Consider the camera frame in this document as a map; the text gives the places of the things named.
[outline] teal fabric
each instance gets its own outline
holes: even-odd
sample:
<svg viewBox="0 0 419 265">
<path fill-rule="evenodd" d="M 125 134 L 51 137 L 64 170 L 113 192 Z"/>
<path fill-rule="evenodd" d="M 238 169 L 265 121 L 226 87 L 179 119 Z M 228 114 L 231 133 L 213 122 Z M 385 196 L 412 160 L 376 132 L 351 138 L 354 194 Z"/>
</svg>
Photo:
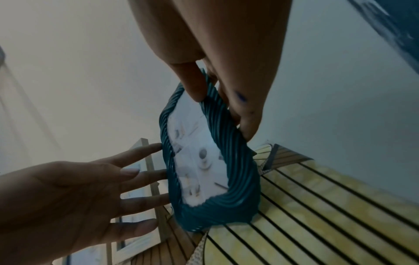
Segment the teal fabric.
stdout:
<svg viewBox="0 0 419 265">
<path fill-rule="evenodd" d="M 258 211 L 261 192 L 260 176 L 251 150 L 234 125 L 227 106 L 218 95 L 216 88 L 210 83 L 205 71 L 202 70 L 202 72 L 206 77 L 208 94 L 200 105 L 207 118 L 211 136 L 227 164 L 229 186 L 227 193 L 211 197 L 203 204 L 194 207 L 183 203 L 181 185 L 173 159 L 175 152 L 167 133 L 167 119 L 175 109 L 178 99 L 185 92 L 181 83 L 159 119 L 170 202 L 177 222 L 188 231 L 200 231 L 212 225 L 232 222 L 250 222 Z"/>
</svg>

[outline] human hand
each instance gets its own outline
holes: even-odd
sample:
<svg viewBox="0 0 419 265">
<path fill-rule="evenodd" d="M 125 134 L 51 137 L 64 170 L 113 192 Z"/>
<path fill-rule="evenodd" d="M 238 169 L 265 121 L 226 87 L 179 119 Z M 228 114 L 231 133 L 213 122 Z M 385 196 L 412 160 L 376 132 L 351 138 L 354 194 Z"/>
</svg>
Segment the human hand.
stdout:
<svg viewBox="0 0 419 265">
<path fill-rule="evenodd" d="M 161 150 L 152 144 L 90 163 L 52 162 L 0 176 L 1 264 L 41 264 L 157 227 L 155 219 L 110 223 L 169 203 L 168 194 L 121 200 L 166 178 L 166 170 L 121 169 Z"/>
<path fill-rule="evenodd" d="M 129 0 L 145 40 L 197 102 L 207 93 L 196 61 L 246 140 L 259 128 L 276 75 L 291 0 Z"/>
</svg>

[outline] hand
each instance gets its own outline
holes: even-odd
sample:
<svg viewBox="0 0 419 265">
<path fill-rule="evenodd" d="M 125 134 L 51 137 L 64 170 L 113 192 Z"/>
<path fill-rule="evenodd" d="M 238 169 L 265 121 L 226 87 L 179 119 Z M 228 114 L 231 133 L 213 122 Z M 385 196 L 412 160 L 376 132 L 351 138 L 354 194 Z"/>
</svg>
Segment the hand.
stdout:
<svg viewBox="0 0 419 265">
<path fill-rule="evenodd" d="M 50 262 L 153 231 L 155 219 L 110 220 L 169 203 L 168 194 L 120 199 L 121 193 L 166 178 L 165 170 L 121 169 L 160 149 L 153 144 L 90 163 L 52 162 L 0 176 L 1 263 Z"/>
<path fill-rule="evenodd" d="M 233 119 L 250 140 L 275 78 L 291 0 L 129 0 L 145 40 L 197 102 L 203 59 Z"/>
</svg>

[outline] teal pouch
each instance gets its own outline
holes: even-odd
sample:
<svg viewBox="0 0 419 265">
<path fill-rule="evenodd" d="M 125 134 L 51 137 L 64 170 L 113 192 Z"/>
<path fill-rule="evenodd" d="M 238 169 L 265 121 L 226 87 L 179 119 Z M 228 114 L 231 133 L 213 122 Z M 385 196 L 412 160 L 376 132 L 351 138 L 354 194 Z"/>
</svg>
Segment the teal pouch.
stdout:
<svg viewBox="0 0 419 265">
<path fill-rule="evenodd" d="M 227 165 L 226 193 L 210 197 L 198 206 L 190 206 L 182 200 L 182 187 L 174 161 L 175 151 L 167 129 L 168 117 L 175 109 L 180 96 L 185 93 L 181 83 L 159 119 L 170 202 L 177 222 L 188 231 L 200 231 L 213 225 L 233 222 L 250 222 L 258 211 L 261 192 L 260 176 L 252 158 L 252 151 L 234 125 L 227 106 L 209 81 L 208 75 L 204 70 L 202 73 L 206 77 L 208 94 L 199 104 L 208 122 L 211 136 Z"/>
</svg>

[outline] painted fingernail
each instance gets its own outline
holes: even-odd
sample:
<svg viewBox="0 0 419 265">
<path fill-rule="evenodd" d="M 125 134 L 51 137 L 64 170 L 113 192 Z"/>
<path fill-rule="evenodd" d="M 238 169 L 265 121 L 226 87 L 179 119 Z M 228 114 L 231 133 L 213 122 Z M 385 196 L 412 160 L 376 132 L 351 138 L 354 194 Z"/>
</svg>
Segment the painted fingernail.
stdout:
<svg viewBox="0 0 419 265">
<path fill-rule="evenodd" d="M 140 169 L 121 169 L 121 174 L 124 176 L 135 177 L 140 173 Z"/>
<path fill-rule="evenodd" d="M 239 92 L 236 91 L 236 95 L 242 102 L 247 102 L 247 99 Z"/>
</svg>

